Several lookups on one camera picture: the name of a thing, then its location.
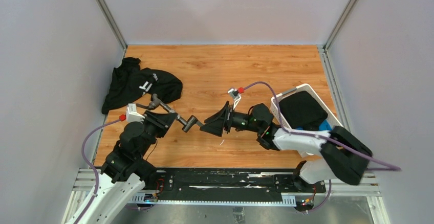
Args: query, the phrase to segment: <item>white wall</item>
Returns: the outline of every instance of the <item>white wall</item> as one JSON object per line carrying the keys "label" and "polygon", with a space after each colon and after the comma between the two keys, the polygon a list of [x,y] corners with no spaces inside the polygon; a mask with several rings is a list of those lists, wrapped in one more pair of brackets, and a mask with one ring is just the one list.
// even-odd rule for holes
{"label": "white wall", "polygon": [[330,51],[353,132],[374,157],[392,223],[432,223],[434,0],[360,0]]}
{"label": "white wall", "polygon": [[348,0],[105,0],[128,44],[322,44]]}
{"label": "white wall", "polygon": [[122,51],[95,0],[0,10],[0,223],[59,223]]}

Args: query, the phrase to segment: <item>wood grain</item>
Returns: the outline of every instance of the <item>wood grain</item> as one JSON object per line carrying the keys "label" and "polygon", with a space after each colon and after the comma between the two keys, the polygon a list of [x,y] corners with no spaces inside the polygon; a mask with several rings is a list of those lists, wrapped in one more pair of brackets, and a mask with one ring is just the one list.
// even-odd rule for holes
{"label": "wood grain", "polygon": [[[125,56],[140,58],[142,68],[171,72],[183,82],[181,99],[170,106],[184,118],[195,115],[203,122],[227,100],[231,101],[227,94],[229,88],[259,80],[268,82],[277,94],[308,83],[335,113],[316,46],[129,46]],[[254,86],[243,94],[236,110],[246,113],[255,104],[269,106],[271,96],[266,86]],[[150,95],[145,95],[136,102],[148,104],[149,99]],[[125,108],[112,110],[107,121],[113,121],[123,113]],[[126,122],[119,122],[104,130],[96,165],[104,163],[125,125]],[[263,149],[252,132],[233,130],[220,138],[199,131],[197,126],[189,133],[184,133],[181,128],[180,123],[173,124],[166,136],[158,140],[149,162],[157,167],[287,168],[295,167],[301,161],[296,151]]]}

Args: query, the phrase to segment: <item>white printed logo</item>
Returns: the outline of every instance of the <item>white printed logo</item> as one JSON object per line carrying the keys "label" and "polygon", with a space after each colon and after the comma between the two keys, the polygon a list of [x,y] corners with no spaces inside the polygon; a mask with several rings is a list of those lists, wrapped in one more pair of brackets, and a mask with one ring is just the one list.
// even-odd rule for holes
{"label": "white printed logo", "polygon": [[146,94],[146,92],[149,91],[150,87],[152,87],[152,83],[149,83],[148,81],[145,82],[145,84],[143,86],[139,86],[140,89],[145,90],[145,92],[142,93],[142,96],[144,96]]}

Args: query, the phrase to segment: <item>purple cable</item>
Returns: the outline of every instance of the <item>purple cable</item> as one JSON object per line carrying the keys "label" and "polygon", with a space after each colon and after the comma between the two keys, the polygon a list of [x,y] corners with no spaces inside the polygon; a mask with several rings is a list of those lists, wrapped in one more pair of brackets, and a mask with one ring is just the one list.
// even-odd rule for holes
{"label": "purple cable", "polygon": [[[282,122],[282,117],[281,117],[279,102],[277,101],[277,95],[276,95],[276,92],[274,92],[273,88],[268,83],[263,82],[263,81],[257,81],[257,82],[254,82],[254,83],[250,84],[250,85],[247,85],[244,88],[244,90],[247,90],[248,88],[250,88],[250,87],[252,87],[254,85],[257,85],[257,84],[263,84],[263,85],[267,86],[270,89],[271,93],[273,93],[274,104],[276,105],[277,112],[279,113],[279,116],[278,116],[279,124],[281,125],[282,130],[285,131],[286,133],[293,134],[293,135],[299,135],[299,136],[309,136],[309,137],[321,138],[323,140],[327,140],[327,141],[330,141],[330,142],[332,142],[332,143],[334,143],[334,144],[336,144],[338,146],[341,146],[341,147],[345,148],[346,150],[348,150],[348,151],[354,153],[355,155],[358,155],[358,156],[360,156],[360,157],[362,157],[364,159],[367,159],[369,161],[372,161],[372,162],[375,162],[377,164],[381,164],[383,166],[388,167],[388,168],[371,168],[371,169],[367,169],[367,170],[383,170],[383,171],[389,171],[389,170],[398,171],[398,170],[401,170],[401,168],[398,167],[398,166],[396,166],[396,165],[389,164],[389,163],[386,163],[384,161],[375,159],[375,158],[373,158],[371,156],[365,155],[365,154],[363,154],[361,152],[358,152],[358,151],[352,149],[351,147],[346,146],[346,145],[342,144],[341,142],[339,142],[337,140],[334,140],[332,138],[328,138],[326,136],[320,136],[320,135],[316,135],[315,136],[315,135],[312,135],[310,133],[304,133],[304,132],[296,132],[296,131],[295,132],[289,132],[284,126],[282,126],[283,122]],[[327,199],[329,199],[331,192],[332,192],[332,181],[329,180],[329,190],[328,190],[327,195],[325,196],[324,200],[318,206],[316,206],[315,208],[313,208],[309,212],[315,211],[315,210],[319,209],[321,206],[323,206],[326,203]]]}
{"label": "purple cable", "polygon": [[111,125],[111,124],[117,123],[117,122],[119,122],[119,121],[120,121],[120,119],[117,119],[117,120],[115,120],[115,121],[113,121],[113,122],[109,122],[109,123],[103,124],[103,125],[101,125],[101,126],[95,128],[94,130],[92,130],[92,131],[88,134],[88,136],[86,136],[86,138],[84,138],[83,144],[81,145],[81,156],[83,157],[84,161],[87,163],[87,165],[89,165],[89,167],[93,170],[93,172],[94,172],[94,174],[95,174],[95,188],[94,188],[93,196],[91,197],[91,199],[89,200],[88,204],[85,206],[85,208],[83,209],[83,211],[78,215],[77,219],[75,219],[74,224],[77,224],[77,223],[80,221],[80,219],[84,216],[84,214],[85,214],[86,211],[88,210],[89,206],[90,206],[90,205],[92,204],[92,202],[94,201],[94,198],[95,198],[95,196],[96,196],[96,193],[98,192],[98,187],[99,187],[98,171],[96,170],[95,166],[91,163],[91,161],[89,161],[89,159],[86,158],[86,155],[84,154],[84,147],[86,146],[86,142],[88,141],[88,139],[90,138],[90,136],[91,136],[93,133],[95,133],[96,131],[98,131],[98,130],[100,130],[100,129],[102,129],[102,128],[108,126],[108,125]]}

